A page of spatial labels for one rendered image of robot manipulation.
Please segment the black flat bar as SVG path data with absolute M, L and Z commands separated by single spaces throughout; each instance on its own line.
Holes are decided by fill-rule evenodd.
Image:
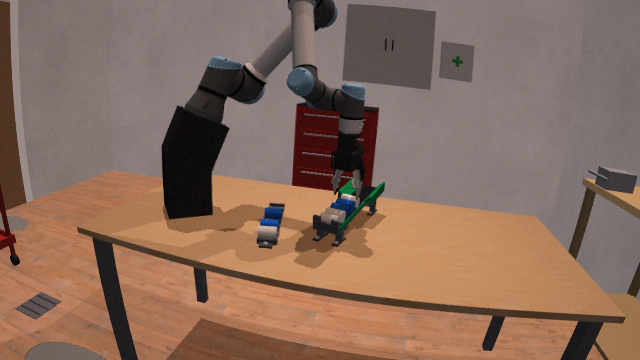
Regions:
M 334 225 L 331 225 L 331 223 L 324 222 L 324 221 L 318 222 L 313 220 L 313 228 L 328 231 L 335 234 L 339 233 L 339 226 L 334 226 Z

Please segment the blue plastic bar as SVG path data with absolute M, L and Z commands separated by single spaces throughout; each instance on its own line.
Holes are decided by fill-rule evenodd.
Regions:
M 334 209 L 339 209 L 339 210 L 345 211 L 346 212 L 346 218 L 349 217 L 350 212 L 351 212 L 351 207 L 350 206 L 339 204 L 339 203 L 335 203 L 335 202 L 333 202 L 331 204 L 330 208 L 334 208 Z
M 280 208 L 266 208 L 264 212 L 264 218 L 281 219 L 282 209 Z
M 355 209 L 355 201 L 346 200 L 346 199 L 342 199 L 342 198 L 337 198 L 335 203 L 339 203 L 339 204 L 350 206 L 351 207 L 351 213 L 353 213 L 353 211 Z
M 260 226 L 276 226 L 276 227 L 278 227 L 278 223 L 279 223 L 279 220 L 261 219 Z

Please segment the white short plastic bar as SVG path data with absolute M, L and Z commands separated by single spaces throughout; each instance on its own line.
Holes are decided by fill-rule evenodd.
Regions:
M 355 208 L 357 208 L 359 206 L 360 203 L 360 197 L 358 198 L 358 200 L 356 200 L 356 196 L 353 195 L 348 195 L 348 194 L 342 194 L 341 195 L 342 199 L 346 199 L 346 200 L 351 200 L 351 201 L 355 201 Z
M 277 227 L 258 226 L 257 237 L 277 240 Z

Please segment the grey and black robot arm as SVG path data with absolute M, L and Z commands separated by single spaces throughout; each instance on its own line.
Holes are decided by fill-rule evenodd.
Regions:
M 310 108 L 340 112 L 340 132 L 360 134 L 364 126 L 365 87 L 342 84 L 341 89 L 329 88 L 318 79 L 315 32 L 335 22 L 336 4 L 332 0 L 288 0 L 288 8 L 291 21 L 251 63 L 241 68 L 239 62 L 212 57 L 184 109 L 221 124 L 227 97 L 244 104 L 259 101 L 267 77 L 292 51 L 294 70 L 287 78 L 289 89 L 307 100 Z

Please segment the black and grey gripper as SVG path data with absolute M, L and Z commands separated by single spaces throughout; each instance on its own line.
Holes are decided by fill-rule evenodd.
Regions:
M 336 195 L 339 189 L 340 177 L 344 173 L 344 171 L 353 172 L 352 188 L 356 189 L 355 196 L 356 200 L 358 200 L 364 180 L 365 165 L 363 163 L 363 159 L 361 159 L 362 155 L 360 154 L 360 151 L 357 151 L 354 145 L 355 138 L 361 138 L 361 133 L 349 135 L 344 134 L 340 131 L 339 133 L 340 134 L 338 134 L 337 150 L 333 151 L 331 155 L 331 168 L 334 167 L 334 175 L 331 180 L 331 184 L 333 184 L 333 192 L 334 195 Z M 332 164 L 333 156 L 334 162 Z

